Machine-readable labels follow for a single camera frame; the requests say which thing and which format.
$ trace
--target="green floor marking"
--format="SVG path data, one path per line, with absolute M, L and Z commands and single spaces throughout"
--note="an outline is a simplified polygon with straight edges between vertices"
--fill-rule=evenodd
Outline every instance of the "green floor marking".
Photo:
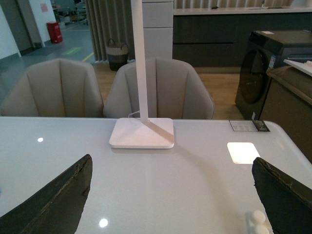
M 62 55 L 73 55 L 77 53 L 79 50 L 81 50 L 83 47 L 73 47 L 69 49 L 68 51 L 65 51 Z

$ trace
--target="wooden floor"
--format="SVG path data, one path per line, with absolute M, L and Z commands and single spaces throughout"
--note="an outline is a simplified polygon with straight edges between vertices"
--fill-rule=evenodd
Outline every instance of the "wooden floor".
M 97 63 L 94 65 L 94 69 L 105 103 L 116 72 L 111 71 L 107 63 Z M 199 77 L 214 100 L 215 108 L 213 119 L 244 119 L 235 106 L 239 74 L 200 73 Z

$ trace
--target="desk lamp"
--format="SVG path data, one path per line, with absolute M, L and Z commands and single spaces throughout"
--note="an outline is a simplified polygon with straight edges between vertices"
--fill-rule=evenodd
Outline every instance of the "desk lamp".
M 175 142 L 172 119 L 148 118 L 142 0 L 131 0 L 131 10 L 140 119 L 118 119 L 109 143 L 112 148 L 169 149 Z

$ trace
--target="red bin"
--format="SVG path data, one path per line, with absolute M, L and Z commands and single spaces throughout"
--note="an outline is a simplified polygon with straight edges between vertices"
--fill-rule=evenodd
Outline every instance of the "red bin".
M 47 28 L 52 43 L 60 43 L 63 41 L 62 33 L 59 28 L 59 22 L 48 22 Z

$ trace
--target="white cabinet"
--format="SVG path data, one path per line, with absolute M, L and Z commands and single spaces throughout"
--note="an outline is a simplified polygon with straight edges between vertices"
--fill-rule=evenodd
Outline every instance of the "white cabinet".
M 144 0 L 145 57 L 172 58 L 173 0 Z

